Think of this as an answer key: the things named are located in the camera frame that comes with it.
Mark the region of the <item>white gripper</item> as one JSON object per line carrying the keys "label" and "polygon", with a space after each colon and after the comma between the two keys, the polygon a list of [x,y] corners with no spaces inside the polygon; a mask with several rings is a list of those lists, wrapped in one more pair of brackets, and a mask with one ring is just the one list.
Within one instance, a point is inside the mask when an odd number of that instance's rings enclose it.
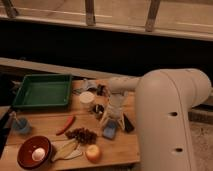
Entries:
{"label": "white gripper", "polygon": [[100,120],[100,125],[104,126],[110,118],[118,119],[118,124],[123,131],[125,131],[124,115],[122,114],[122,106],[125,100],[124,94],[111,94],[109,96],[108,105]]}

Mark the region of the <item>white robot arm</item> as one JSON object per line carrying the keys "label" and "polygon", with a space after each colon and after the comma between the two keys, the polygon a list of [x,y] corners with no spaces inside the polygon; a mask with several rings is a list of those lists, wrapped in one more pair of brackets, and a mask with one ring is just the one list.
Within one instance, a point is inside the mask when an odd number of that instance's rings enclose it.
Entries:
{"label": "white robot arm", "polygon": [[140,171],[197,171],[188,111],[206,101],[211,89],[209,77],[194,68],[110,78],[109,101],[101,124],[122,118],[124,97],[133,91]]}

